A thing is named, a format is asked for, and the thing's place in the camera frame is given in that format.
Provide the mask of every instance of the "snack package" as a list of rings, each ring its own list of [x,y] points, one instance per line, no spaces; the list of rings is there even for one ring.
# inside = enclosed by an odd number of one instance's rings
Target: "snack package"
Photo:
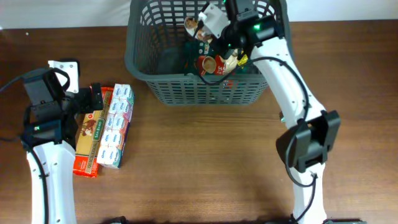
[[[101,89],[104,101],[103,110],[86,114],[83,120],[76,145],[76,159],[73,165],[73,173],[76,175],[85,177],[97,177],[98,175],[96,156],[103,135],[103,129],[106,126],[105,119],[108,119],[109,104],[113,95],[113,88],[102,87]]]
[[[97,163],[102,166],[120,168],[133,105],[130,85],[115,84],[97,158]]]

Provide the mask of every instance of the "wood surface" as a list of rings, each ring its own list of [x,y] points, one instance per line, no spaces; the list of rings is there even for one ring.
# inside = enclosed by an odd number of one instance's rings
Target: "wood surface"
[[[342,124],[324,175],[329,218],[398,218],[398,21],[292,23],[297,66]],[[270,90],[249,106],[163,105],[124,66],[126,27],[0,31],[0,85],[48,60],[78,58],[80,85],[131,84],[136,103],[120,170],[73,178],[78,223],[231,222],[286,217],[292,183],[275,149],[285,131]],[[0,136],[22,131],[28,97],[0,96]],[[30,223],[31,181],[18,142],[0,142],[0,223]]]

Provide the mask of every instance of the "cup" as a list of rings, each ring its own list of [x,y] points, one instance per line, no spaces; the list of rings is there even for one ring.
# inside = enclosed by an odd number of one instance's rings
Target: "cup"
[[[216,60],[210,56],[200,56],[197,60],[197,70],[200,75],[205,75],[206,72],[213,73],[216,70]]]

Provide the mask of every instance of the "orange package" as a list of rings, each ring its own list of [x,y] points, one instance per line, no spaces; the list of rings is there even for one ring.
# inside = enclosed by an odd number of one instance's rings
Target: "orange package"
[[[79,139],[76,145],[76,159],[73,173],[85,177],[97,177],[97,153],[100,147],[101,136],[112,100],[113,88],[102,87],[104,108],[101,111],[86,114],[81,126]]]

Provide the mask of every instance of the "gray basket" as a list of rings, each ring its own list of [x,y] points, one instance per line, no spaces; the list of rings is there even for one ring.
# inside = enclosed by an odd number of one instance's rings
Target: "gray basket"
[[[210,1],[223,11],[223,0]],[[291,48],[285,0],[255,0],[261,14],[273,15],[285,31]],[[147,82],[158,99],[168,105],[247,105],[267,88],[258,73],[235,74],[220,86],[207,86],[197,76],[183,73],[182,46],[193,41],[183,27],[187,16],[198,17],[206,1],[132,0],[127,29],[126,67],[137,79]],[[204,76],[209,82],[221,79]]]

